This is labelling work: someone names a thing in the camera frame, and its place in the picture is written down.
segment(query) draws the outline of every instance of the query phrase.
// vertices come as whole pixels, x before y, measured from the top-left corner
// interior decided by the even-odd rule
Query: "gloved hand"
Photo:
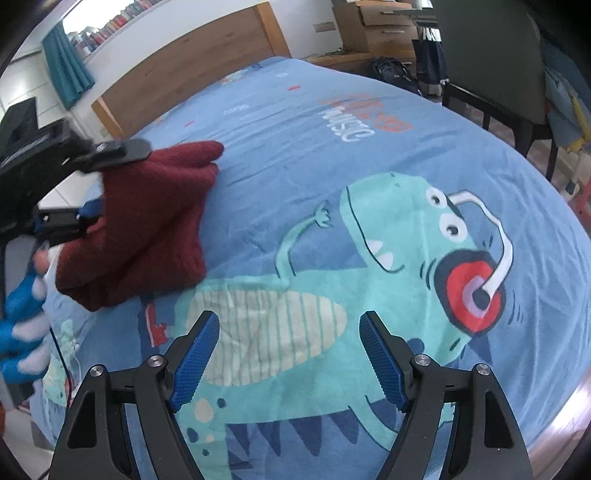
[[[0,369],[8,384],[32,382],[47,372],[50,350],[43,339],[50,324],[42,308],[47,270],[48,252],[41,248],[33,255],[32,268],[6,300],[6,319],[0,322],[0,355],[4,356]]]

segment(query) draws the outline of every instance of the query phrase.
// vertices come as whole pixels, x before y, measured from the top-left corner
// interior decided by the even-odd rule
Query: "striped belly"
[[[320,355],[347,324],[341,305],[296,291],[197,291],[187,331],[203,310],[215,312],[221,326],[203,378],[225,386],[260,382]]]

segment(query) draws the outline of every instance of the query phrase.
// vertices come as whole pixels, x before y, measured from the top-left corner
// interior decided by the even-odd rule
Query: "printed headphones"
[[[513,264],[513,244],[501,221],[471,192],[450,195],[449,201],[478,205],[482,213],[497,227],[503,244],[498,264],[489,252],[455,250],[446,255],[435,270],[435,291],[449,320],[468,335],[488,331],[501,317],[505,308],[503,282]]]

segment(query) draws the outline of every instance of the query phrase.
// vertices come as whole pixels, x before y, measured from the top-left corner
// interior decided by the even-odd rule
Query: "dinosaur mouth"
[[[351,214],[355,219],[355,223],[357,224],[357,228],[359,228],[359,232],[361,233],[361,237],[363,238],[363,243],[365,244],[365,248],[374,259],[374,261],[379,265],[379,267],[387,273],[400,273],[404,270],[405,265],[402,264],[397,268],[394,268],[394,256],[392,252],[383,252],[380,253],[380,250],[384,246],[384,242],[381,240],[370,240],[365,236],[363,228],[359,223],[359,219],[355,214],[355,210],[353,208],[353,203],[351,202],[351,192],[349,191],[349,187],[347,187],[347,200],[349,202],[349,209],[351,210]]]

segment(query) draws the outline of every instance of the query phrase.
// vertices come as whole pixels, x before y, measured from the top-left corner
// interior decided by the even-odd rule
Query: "bed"
[[[589,423],[589,237],[534,167],[468,120],[287,56],[261,4],[164,47],[93,106],[115,138],[214,139],[226,151],[200,227],[201,284],[96,313],[50,288],[75,385],[94,364],[164,352],[213,310],[220,341],[177,415],[205,477],[372,479],[402,422],[359,342],[359,316],[376,310],[416,353],[490,365],[537,478],[550,478]],[[65,386],[55,353],[31,400],[52,442]],[[451,417],[442,412],[429,478]],[[131,407],[128,422],[152,480]]]

